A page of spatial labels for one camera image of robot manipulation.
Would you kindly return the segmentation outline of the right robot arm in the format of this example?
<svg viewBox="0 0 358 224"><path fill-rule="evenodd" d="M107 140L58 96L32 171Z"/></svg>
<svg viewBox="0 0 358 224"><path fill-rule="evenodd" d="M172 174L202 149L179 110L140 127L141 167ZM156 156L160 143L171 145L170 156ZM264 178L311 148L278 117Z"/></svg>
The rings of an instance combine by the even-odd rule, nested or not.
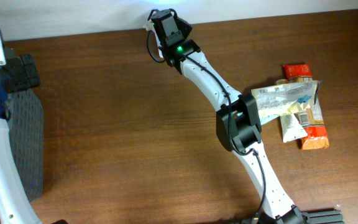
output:
<svg viewBox="0 0 358 224"><path fill-rule="evenodd" d="M212 104L220 143L240 160L256 188L260 204L248 223L307 223L307 214L286 194L267 159L255 98L233 89L212 68L188 37L192 26L174 9L151 10L147 24L156 35L161 62L191 80Z"/></svg>

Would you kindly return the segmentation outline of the white hair product tube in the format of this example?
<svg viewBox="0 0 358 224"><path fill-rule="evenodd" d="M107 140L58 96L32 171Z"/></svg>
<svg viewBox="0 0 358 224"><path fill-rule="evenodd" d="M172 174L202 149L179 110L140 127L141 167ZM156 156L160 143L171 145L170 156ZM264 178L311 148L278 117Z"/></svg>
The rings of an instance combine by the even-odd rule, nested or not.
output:
<svg viewBox="0 0 358 224"><path fill-rule="evenodd" d="M308 107L311 98L310 90L313 86L304 83L289 83L281 79L275 82L279 87L275 88L278 93L278 112L282 125L283 142L294 141L306 137L306 131L295 118L295 114L304 111Z"/></svg>

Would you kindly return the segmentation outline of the teal snack pouch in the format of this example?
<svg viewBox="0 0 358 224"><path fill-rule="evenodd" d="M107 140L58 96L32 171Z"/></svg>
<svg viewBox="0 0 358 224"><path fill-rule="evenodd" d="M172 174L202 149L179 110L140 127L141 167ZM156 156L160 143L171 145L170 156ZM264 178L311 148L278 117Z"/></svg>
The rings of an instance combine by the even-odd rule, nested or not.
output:
<svg viewBox="0 0 358 224"><path fill-rule="evenodd" d="M269 115L269 116L264 116L260 119L260 123L261 125L265 125L271 121L273 121L274 119L278 118L279 115Z"/></svg>

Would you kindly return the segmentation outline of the orange pasta packet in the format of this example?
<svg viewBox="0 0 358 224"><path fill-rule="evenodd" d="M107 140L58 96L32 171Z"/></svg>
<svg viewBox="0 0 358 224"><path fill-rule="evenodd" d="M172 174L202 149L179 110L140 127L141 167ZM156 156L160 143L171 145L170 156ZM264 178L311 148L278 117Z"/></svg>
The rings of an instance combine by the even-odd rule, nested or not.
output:
<svg viewBox="0 0 358 224"><path fill-rule="evenodd" d="M308 63L283 65L286 78L289 82L312 81L312 73ZM329 139L323 121L323 114L315 94L311 108L295 114L295 118L306 131L307 136L301 138L301 149L322 149L329 147Z"/></svg>

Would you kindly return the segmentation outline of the cream snack bag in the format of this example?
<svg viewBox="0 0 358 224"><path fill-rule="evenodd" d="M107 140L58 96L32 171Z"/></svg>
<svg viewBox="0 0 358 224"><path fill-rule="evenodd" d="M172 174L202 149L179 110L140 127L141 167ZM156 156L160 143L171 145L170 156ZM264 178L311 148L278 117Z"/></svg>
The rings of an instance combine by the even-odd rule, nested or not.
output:
<svg viewBox="0 0 358 224"><path fill-rule="evenodd" d="M251 90L256 100L259 117L285 116L311 108L316 101L319 81L256 88Z"/></svg>

